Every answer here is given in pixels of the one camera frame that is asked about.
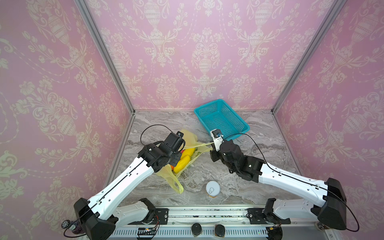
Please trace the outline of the yellow plastic bag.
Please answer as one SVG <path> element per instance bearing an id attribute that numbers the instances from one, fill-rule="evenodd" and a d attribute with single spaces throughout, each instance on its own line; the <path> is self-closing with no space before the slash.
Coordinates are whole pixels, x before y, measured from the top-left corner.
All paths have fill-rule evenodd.
<path id="1" fill-rule="evenodd" d="M 174 167 L 170 164 L 166 165 L 158 173 L 156 173 L 156 175 L 163 178 L 177 194 L 182 194 L 184 192 L 184 187 L 179 181 L 181 174 L 186 169 L 188 169 L 202 154 L 207 153 L 212 149 L 212 143 L 203 144 L 199 142 L 197 135 L 193 134 L 192 132 L 185 129 L 182 129 L 181 132 L 184 133 L 183 139 L 186 142 L 185 148 L 183 150 L 189 148 L 197 148 L 191 157 L 191 161 L 178 174 L 173 172 Z"/>

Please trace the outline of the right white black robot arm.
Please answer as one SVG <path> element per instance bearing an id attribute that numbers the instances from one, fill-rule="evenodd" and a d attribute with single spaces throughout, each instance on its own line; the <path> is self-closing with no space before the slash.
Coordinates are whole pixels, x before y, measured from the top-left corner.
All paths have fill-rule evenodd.
<path id="1" fill-rule="evenodd" d="M 336 230 L 347 229 L 347 199 L 338 180 L 312 180 L 284 171 L 266 160 L 245 155 L 232 140 L 216 140 L 212 148 L 212 161 L 221 161 L 231 174 L 297 195 L 309 202 L 310 214 L 320 223 Z"/>

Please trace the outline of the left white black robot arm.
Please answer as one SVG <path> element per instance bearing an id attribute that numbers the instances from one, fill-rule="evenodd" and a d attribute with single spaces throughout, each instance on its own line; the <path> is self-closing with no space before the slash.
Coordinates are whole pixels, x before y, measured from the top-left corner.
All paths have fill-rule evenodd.
<path id="1" fill-rule="evenodd" d="M 182 132 L 145 145 L 133 162 L 109 185 L 91 198 L 74 204 L 76 222 L 90 240 L 106 240 L 115 229 L 131 223 L 156 223 L 155 206 L 146 198 L 132 205 L 120 203 L 147 177 L 167 165 L 176 166 L 186 142 Z"/>

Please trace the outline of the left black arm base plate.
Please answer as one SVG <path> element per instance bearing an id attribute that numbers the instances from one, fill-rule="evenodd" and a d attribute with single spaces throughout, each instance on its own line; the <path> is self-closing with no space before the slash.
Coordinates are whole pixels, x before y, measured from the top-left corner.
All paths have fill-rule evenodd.
<path id="1" fill-rule="evenodd" d="M 156 208 L 154 217 L 150 222 L 150 225 L 155 225 L 159 223 L 160 225 L 167 225 L 169 219 L 169 209 L 168 208 Z"/>

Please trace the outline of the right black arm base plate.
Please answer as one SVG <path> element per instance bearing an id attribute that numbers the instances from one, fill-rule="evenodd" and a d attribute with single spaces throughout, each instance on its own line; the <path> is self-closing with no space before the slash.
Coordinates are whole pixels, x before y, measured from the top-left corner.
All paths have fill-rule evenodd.
<path id="1" fill-rule="evenodd" d="M 266 212 L 261 208 L 248 208 L 246 217 L 249 219 L 251 225 L 261 225 L 261 224 L 270 224 L 270 225 L 289 225 L 291 220 L 281 219 L 275 213 L 269 211 Z"/>

